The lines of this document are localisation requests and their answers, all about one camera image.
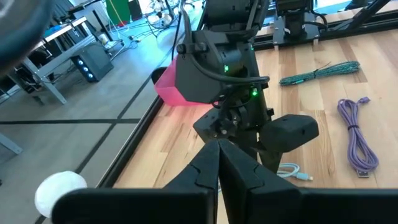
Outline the black table edge frame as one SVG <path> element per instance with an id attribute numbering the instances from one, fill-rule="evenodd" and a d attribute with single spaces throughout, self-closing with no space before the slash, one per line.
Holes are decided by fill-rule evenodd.
<path id="1" fill-rule="evenodd" d="M 398 187 L 398 28 L 324 40 L 257 54 L 270 76 L 264 96 L 276 116 L 315 118 L 319 136 L 283 156 L 310 175 L 306 187 Z M 347 159 L 348 131 L 337 110 L 341 99 L 356 101 L 359 124 L 379 166 L 360 178 Z M 161 187 L 203 146 L 193 123 L 207 105 L 171 107 L 153 102 L 123 145 L 114 167 L 115 187 Z"/>

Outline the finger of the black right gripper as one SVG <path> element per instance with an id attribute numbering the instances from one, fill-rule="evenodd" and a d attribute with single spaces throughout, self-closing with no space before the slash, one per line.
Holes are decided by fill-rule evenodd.
<path id="1" fill-rule="evenodd" d="M 265 124 L 259 133 L 262 165 L 276 173 L 284 153 L 295 150 L 318 135 L 318 123 L 308 115 L 287 114 Z"/>
<path id="2" fill-rule="evenodd" d="M 212 108 L 193 124 L 193 128 L 204 142 L 212 139 L 228 139 L 230 137 L 229 128 L 224 126 L 228 122 L 226 111 Z"/>

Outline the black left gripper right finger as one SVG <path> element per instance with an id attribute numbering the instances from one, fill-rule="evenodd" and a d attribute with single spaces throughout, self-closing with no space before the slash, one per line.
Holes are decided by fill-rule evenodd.
<path id="1" fill-rule="evenodd" d="M 398 189 L 298 187 L 233 143 L 218 144 L 230 224 L 398 224 Z"/>

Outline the green board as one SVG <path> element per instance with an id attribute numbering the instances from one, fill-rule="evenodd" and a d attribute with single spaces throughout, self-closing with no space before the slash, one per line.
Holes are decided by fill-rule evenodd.
<path id="1" fill-rule="evenodd" d="M 115 25 L 123 26 L 131 20 L 128 0 L 105 0 L 109 18 Z"/>

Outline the dark grey computer tower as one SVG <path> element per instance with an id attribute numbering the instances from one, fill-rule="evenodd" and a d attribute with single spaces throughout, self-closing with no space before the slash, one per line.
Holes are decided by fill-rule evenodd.
<path id="1" fill-rule="evenodd" d="M 89 83 L 99 82 L 114 68 L 107 51 L 99 42 L 76 51 L 70 59 Z"/>

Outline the grey metal workbench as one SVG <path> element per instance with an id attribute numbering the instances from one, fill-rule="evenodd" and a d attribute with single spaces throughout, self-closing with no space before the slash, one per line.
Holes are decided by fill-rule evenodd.
<path id="1" fill-rule="evenodd" d="M 73 30 L 78 27 L 82 27 L 83 33 L 86 37 L 79 42 L 73 44 L 69 49 L 63 50 L 62 53 L 55 58 L 53 58 L 49 63 L 45 64 L 44 66 L 37 68 L 34 63 L 28 58 L 24 58 L 22 62 L 19 62 L 17 66 L 14 66 L 14 71 L 7 72 L 7 76 L 22 90 L 28 93 L 36 102 L 43 103 L 40 99 L 43 93 L 50 93 L 54 96 L 61 104 L 65 104 L 67 100 L 65 97 L 58 91 L 55 87 L 54 82 L 51 82 L 48 79 L 48 76 L 59 66 L 69 60 L 72 55 L 78 52 L 83 47 L 93 43 L 96 41 L 95 36 L 93 35 L 92 31 L 89 30 L 87 26 L 87 18 L 85 16 L 75 19 L 74 21 L 70 22 L 69 24 L 61 25 L 61 28 L 52 34 L 46 36 L 43 40 L 38 42 L 32 50 L 37 50 L 40 47 L 45 47 L 47 42 L 55 40 L 57 37 L 60 37 L 63 34 L 66 34 L 68 31 Z M 22 83 L 21 78 L 17 78 L 16 72 L 25 68 L 35 79 L 38 81 L 42 88 L 35 88 L 36 83 Z"/>

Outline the black diagonal frame strut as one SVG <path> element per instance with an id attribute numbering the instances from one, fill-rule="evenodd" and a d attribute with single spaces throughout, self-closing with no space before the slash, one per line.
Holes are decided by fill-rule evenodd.
<path id="1" fill-rule="evenodd" d="M 351 19 L 338 24 L 333 27 L 331 31 L 354 30 L 361 26 L 364 22 L 370 19 L 382 7 L 384 7 L 390 0 L 374 0 L 368 6 L 362 8 Z"/>

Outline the pink plastic bin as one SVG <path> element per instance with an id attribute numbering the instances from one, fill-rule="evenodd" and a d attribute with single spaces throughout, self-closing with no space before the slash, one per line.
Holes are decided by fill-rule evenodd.
<path id="1" fill-rule="evenodd" d="M 155 91 L 163 99 L 164 103 L 169 106 L 209 105 L 207 103 L 187 101 L 178 91 L 177 87 L 175 86 L 177 56 L 172 60 L 172 63 L 160 73 L 160 77 L 154 83 Z"/>

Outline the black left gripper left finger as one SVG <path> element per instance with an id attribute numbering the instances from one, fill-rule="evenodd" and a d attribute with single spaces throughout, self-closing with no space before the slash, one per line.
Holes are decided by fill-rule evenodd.
<path id="1" fill-rule="evenodd" d="M 210 141 L 160 189 L 74 190 L 56 202 L 53 224 L 214 224 L 219 164 L 220 144 Z"/>

